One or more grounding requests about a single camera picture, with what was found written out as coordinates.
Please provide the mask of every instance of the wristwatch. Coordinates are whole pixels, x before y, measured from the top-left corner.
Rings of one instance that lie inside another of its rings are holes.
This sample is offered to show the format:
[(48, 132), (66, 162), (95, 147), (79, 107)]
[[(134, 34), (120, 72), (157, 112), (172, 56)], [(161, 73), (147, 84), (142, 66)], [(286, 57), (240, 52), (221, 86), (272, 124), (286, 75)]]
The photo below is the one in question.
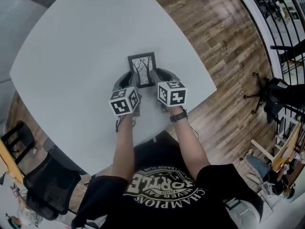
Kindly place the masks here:
[(182, 108), (182, 110), (183, 110), (182, 113), (176, 114), (176, 115), (172, 115), (172, 116), (170, 117), (171, 122), (177, 122), (178, 120), (181, 120), (181, 119), (183, 119), (183, 118), (187, 118), (186, 110), (183, 109), (183, 108)]

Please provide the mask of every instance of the black office chair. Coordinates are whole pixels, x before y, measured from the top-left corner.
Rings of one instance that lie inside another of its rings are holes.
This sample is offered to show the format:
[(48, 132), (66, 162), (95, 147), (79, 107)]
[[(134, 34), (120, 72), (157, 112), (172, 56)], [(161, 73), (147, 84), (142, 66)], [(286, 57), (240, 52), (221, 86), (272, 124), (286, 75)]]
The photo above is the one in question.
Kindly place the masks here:
[(275, 120), (282, 126), (284, 119), (279, 120), (276, 116), (283, 107), (305, 117), (304, 113), (298, 110), (305, 105), (305, 98), (302, 97), (305, 92), (305, 84), (288, 85), (282, 79), (273, 78), (269, 80), (264, 78), (265, 85), (263, 85), (257, 73), (252, 73), (252, 76), (257, 77), (260, 91), (251, 96), (244, 95), (244, 99), (259, 97), (257, 106), (255, 110), (251, 111), (251, 114), (254, 115), (258, 108), (266, 103), (264, 111), (267, 113), (268, 123)]
[(67, 214), (73, 190), (80, 180), (77, 171), (63, 167), (48, 154), (23, 179), (28, 190), (26, 204), (38, 215), (54, 220), (59, 214)]
[(86, 175), (87, 172), (74, 163), (68, 156), (65, 155), (50, 138), (47, 138), (43, 143), (43, 149), (47, 151), (53, 159), (60, 163), (63, 167), (77, 171), (80, 175)]

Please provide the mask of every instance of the black t-shirt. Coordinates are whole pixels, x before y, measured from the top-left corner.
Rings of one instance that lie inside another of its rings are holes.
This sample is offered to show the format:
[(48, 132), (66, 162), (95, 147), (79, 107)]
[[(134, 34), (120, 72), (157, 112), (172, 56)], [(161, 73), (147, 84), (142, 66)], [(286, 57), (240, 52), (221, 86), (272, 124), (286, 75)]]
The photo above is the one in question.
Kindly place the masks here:
[(224, 199), (260, 203), (233, 165), (205, 167), (194, 182), (178, 146), (148, 142), (136, 148), (135, 170), (130, 182), (111, 176), (92, 179), (72, 228), (107, 215), (101, 228), (229, 229), (236, 225)]
[(273, 183), (275, 185), (272, 186), (272, 191), (275, 195), (281, 196), (284, 190), (287, 188), (287, 178), (285, 175), (282, 176), (282, 179), (277, 182), (278, 174), (274, 170), (270, 170), (267, 175), (263, 178), (263, 181)]

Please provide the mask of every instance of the t-shirt print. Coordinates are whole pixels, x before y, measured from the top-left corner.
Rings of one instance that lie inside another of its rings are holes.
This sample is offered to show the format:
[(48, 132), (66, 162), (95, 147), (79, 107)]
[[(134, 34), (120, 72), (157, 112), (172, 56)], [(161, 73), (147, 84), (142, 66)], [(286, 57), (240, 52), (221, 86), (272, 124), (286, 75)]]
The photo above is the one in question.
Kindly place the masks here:
[(197, 188), (184, 172), (167, 166), (137, 171), (124, 194), (152, 208), (183, 208), (204, 195), (205, 191)]

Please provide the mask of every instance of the wooden floor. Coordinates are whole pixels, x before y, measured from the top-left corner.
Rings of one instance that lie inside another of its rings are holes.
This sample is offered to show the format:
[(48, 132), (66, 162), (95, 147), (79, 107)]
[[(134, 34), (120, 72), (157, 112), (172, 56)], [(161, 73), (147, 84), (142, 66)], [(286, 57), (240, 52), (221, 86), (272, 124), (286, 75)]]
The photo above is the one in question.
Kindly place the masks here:
[[(189, 113), (191, 126), (212, 164), (233, 163), (244, 175), (251, 171), (244, 161), (253, 138), (271, 149), (275, 143), (275, 124), (267, 124), (262, 109), (251, 115), (257, 99), (244, 100), (244, 94), (258, 91), (252, 72), (271, 78), (271, 71), (259, 35), (239, 0), (157, 0), (183, 31), (211, 75), (217, 91)], [(23, 120), (37, 140), (38, 152), (28, 154), (20, 164), (29, 172), (45, 157), (42, 144), (46, 135), (15, 94), (8, 129)], [(168, 130), (174, 137), (174, 131)], [(257, 191), (257, 187), (245, 179)], [(82, 192), (76, 187), (70, 209), (77, 211)]]

